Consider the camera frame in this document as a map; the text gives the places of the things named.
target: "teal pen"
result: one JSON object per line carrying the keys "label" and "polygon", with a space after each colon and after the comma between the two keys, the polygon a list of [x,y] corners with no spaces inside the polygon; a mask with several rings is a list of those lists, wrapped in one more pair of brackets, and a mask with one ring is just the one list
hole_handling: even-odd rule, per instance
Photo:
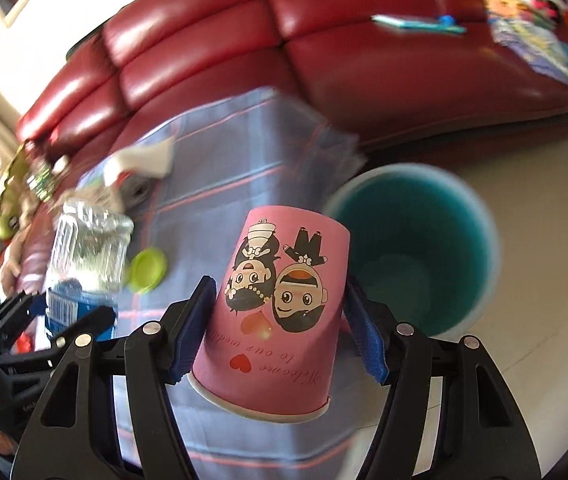
{"label": "teal pen", "polygon": [[430,30],[432,32],[452,32],[454,34],[465,34],[466,28],[461,25],[449,25],[447,23],[437,22],[421,22],[419,20],[405,20],[404,18],[395,18],[385,14],[375,14],[371,16],[374,22],[383,23],[397,28],[412,28],[414,30]]}

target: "cup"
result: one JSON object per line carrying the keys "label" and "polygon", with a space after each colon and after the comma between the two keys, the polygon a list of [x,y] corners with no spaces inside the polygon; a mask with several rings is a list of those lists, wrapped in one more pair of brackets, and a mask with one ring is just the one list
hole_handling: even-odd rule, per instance
{"label": "cup", "polygon": [[328,409],[349,238],[311,211],[249,212],[189,374],[198,393],[270,422]]}
{"label": "cup", "polygon": [[350,231],[349,274],[397,320],[457,341],[482,314],[500,247],[488,208],[460,178],[384,166],[345,184],[324,214]]}

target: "cartoon couple illustration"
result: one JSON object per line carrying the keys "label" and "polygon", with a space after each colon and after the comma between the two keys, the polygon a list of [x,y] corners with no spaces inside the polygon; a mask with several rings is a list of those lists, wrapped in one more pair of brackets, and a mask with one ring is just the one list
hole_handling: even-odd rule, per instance
{"label": "cartoon couple illustration", "polygon": [[270,301],[275,321],[287,332],[304,332],[320,319],[328,294],[321,285],[315,267],[326,263],[320,256],[321,234],[310,239],[300,228],[295,245],[284,245],[284,252],[294,261],[279,275],[275,260],[279,259],[279,241],[275,225],[262,219],[249,227],[235,256],[235,264],[226,284],[224,296],[230,310],[246,311]]}

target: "green lid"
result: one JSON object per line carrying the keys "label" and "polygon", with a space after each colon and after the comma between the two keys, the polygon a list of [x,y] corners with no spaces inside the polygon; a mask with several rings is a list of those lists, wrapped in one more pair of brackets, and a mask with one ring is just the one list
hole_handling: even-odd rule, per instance
{"label": "green lid", "polygon": [[168,260],[163,252],[155,247],[144,249],[130,262],[128,288],[138,294],[153,290],[163,280],[167,268]]}

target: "barcode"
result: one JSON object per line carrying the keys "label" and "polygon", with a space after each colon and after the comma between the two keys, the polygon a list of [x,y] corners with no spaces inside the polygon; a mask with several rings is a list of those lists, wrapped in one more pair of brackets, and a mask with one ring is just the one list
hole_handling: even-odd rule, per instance
{"label": "barcode", "polygon": [[48,318],[68,327],[77,321],[78,303],[59,297],[50,289],[46,291],[46,314]]}

